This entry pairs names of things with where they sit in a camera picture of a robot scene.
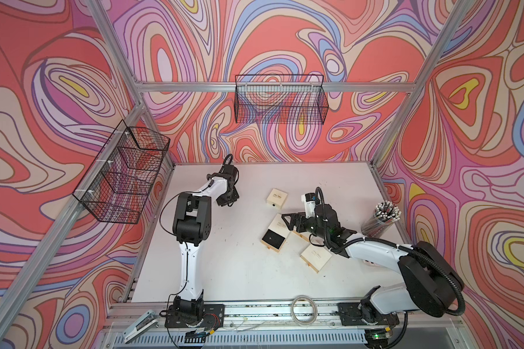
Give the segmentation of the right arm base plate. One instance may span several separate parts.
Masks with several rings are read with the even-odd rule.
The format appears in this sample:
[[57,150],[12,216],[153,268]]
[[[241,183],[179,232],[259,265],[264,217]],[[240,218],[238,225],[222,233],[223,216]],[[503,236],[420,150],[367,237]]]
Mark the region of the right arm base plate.
[[336,314],[345,327],[396,327],[400,323],[397,314],[381,314],[369,302],[340,302]]

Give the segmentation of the cream drawer jewelry box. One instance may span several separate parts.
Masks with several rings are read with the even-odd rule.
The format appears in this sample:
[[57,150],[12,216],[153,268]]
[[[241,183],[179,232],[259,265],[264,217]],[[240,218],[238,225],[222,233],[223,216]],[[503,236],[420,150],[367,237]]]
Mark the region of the cream drawer jewelry box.
[[261,242],[269,250],[280,252],[290,233],[291,230],[288,228],[287,223],[283,220],[282,215],[278,213],[261,237]]

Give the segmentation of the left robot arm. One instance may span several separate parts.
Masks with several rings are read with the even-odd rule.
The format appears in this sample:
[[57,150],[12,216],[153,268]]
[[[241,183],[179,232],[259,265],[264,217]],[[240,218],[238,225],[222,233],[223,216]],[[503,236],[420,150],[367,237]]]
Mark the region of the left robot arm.
[[233,155],[227,155],[220,170],[207,175],[204,186],[176,196],[173,234],[181,253],[181,285],[173,308],[198,319],[204,316],[204,290],[197,270],[202,242],[212,229],[212,205],[233,206],[240,198],[236,189],[240,172],[233,160]]

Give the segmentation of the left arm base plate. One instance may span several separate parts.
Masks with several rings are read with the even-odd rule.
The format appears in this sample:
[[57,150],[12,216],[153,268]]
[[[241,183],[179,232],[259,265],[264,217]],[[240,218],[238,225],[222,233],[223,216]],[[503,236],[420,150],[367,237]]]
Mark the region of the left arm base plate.
[[170,305],[164,313],[164,327],[168,329],[219,328],[224,325],[225,305],[208,303],[203,305],[200,316],[177,310]]

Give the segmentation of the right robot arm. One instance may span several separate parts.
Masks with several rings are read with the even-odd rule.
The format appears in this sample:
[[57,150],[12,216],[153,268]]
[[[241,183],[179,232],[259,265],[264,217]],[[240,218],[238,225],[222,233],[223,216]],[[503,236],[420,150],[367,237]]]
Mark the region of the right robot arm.
[[398,284],[372,288],[358,302],[361,321],[376,324],[389,314],[411,311],[435,318],[464,314],[464,282],[432,244],[396,244],[343,227],[336,210],[325,202],[321,188],[305,194],[302,200],[303,212],[282,215],[289,231],[321,238],[321,247],[330,253],[368,261],[399,273],[403,279]]

